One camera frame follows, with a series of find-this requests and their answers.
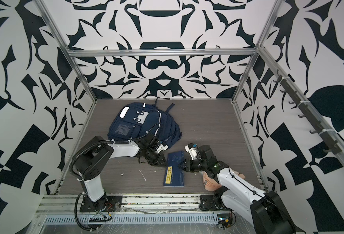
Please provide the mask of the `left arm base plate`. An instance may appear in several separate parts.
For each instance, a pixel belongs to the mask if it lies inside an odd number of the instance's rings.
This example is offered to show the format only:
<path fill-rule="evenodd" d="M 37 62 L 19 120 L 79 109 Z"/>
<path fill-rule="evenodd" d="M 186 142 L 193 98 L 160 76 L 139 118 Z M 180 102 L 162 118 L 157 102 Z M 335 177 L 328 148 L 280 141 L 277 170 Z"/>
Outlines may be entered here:
<path fill-rule="evenodd" d="M 95 211 L 101 212 L 113 212 L 121 208 L 122 196 L 107 196 L 106 198 L 101 198 L 96 202 L 92 202 L 88 196 L 84 196 L 83 200 L 80 202 L 81 213 L 89 213 Z"/>

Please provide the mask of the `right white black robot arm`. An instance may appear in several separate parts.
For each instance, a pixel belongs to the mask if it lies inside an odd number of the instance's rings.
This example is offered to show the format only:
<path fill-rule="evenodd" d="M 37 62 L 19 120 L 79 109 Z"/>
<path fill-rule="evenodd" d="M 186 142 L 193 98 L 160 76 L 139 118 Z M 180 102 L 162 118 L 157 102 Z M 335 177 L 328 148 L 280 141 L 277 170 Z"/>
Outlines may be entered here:
<path fill-rule="evenodd" d="M 214 190 L 215 205 L 248 221 L 258 234 L 295 234 L 297 228 L 280 196 L 258 189 L 219 161 L 209 145 L 185 146 L 190 157 L 179 164 L 185 172 L 203 172 L 220 185 Z"/>

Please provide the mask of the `navy blue student backpack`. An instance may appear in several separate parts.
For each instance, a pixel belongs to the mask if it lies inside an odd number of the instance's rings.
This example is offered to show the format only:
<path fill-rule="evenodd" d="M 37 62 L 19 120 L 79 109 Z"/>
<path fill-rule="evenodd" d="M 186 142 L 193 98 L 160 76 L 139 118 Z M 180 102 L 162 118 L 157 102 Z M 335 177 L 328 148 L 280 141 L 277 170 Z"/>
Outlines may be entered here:
<path fill-rule="evenodd" d="M 156 104 L 127 104 L 112 122 L 107 137 L 109 140 L 126 141 L 151 133 L 169 149 L 182 138 L 180 127 L 170 114 L 174 106 L 173 103 L 163 111 Z"/>

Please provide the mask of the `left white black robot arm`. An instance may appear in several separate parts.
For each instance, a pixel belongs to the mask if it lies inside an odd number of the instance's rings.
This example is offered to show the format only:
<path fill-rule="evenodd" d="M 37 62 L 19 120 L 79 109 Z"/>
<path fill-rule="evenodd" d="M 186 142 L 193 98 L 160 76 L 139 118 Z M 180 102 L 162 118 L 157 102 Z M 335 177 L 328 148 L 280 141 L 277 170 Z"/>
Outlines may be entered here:
<path fill-rule="evenodd" d="M 72 157 L 69 172 L 81 183 L 89 200 L 98 202 L 106 195 L 100 174 L 109 160 L 136 157 L 144 158 L 151 166 L 166 167 L 163 148 L 161 141 L 151 133 L 127 141 L 95 136 Z"/>

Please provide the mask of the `navy blue notebook yellow label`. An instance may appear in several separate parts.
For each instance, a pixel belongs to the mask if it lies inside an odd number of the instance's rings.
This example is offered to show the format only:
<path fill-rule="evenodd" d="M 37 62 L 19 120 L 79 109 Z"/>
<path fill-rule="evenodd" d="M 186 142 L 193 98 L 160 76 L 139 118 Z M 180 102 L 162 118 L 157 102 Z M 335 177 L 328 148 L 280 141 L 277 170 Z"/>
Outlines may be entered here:
<path fill-rule="evenodd" d="M 185 172 L 179 167 L 184 160 L 184 152 L 169 153 L 167 157 L 167 168 L 163 180 L 164 187 L 184 187 Z"/>

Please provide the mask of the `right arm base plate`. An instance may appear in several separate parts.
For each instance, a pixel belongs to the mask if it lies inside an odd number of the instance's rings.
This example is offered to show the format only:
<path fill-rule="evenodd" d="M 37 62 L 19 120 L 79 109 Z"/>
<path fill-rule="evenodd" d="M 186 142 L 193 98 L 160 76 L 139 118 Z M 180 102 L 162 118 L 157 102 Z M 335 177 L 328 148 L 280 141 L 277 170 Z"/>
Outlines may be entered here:
<path fill-rule="evenodd" d="M 201 195 L 199 209 L 201 211 L 239 211 L 240 203 L 230 195 Z"/>

